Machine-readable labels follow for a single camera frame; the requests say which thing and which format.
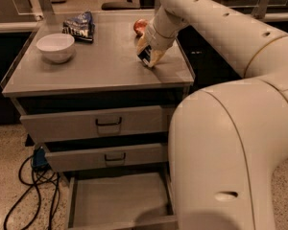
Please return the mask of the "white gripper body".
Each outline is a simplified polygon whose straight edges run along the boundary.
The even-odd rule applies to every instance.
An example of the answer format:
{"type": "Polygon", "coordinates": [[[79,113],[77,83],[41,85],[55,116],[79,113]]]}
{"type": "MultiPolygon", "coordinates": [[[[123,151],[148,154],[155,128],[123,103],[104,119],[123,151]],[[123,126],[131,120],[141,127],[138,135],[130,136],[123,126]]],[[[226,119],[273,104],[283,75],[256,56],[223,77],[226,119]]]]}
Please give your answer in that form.
{"type": "Polygon", "coordinates": [[[145,29],[145,39],[154,50],[166,51],[171,48],[177,34],[188,22],[160,7],[145,29]]]}

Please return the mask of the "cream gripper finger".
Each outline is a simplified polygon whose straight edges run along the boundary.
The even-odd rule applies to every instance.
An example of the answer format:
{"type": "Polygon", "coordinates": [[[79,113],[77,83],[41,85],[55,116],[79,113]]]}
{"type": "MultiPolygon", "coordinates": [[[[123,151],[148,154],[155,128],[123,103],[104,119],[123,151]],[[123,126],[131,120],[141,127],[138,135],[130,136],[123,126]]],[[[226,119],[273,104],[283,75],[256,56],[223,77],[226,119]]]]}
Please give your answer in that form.
{"type": "Polygon", "coordinates": [[[138,40],[138,42],[137,42],[137,45],[136,45],[136,53],[137,53],[138,55],[147,56],[148,53],[149,53],[149,51],[148,51],[148,46],[149,46],[149,44],[148,44],[148,42],[147,42],[147,40],[146,40],[145,35],[143,34],[143,35],[139,38],[139,40],[138,40]]]}
{"type": "Polygon", "coordinates": [[[149,61],[149,67],[153,68],[156,66],[156,64],[161,60],[161,58],[164,56],[165,50],[155,50],[152,49],[150,53],[150,61],[149,61]]]}

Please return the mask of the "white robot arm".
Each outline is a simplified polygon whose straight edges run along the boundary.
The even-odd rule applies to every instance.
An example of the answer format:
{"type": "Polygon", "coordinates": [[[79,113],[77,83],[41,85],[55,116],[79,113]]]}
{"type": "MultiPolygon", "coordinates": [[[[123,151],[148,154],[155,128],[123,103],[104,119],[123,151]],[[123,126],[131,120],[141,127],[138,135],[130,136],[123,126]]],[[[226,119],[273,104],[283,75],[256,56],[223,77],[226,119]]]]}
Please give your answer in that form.
{"type": "Polygon", "coordinates": [[[239,75],[174,112],[169,168],[179,230],[276,230],[271,184],[288,158],[288,33],[212,0],[159,0],[143,41],[192,26],[239,75]]]}

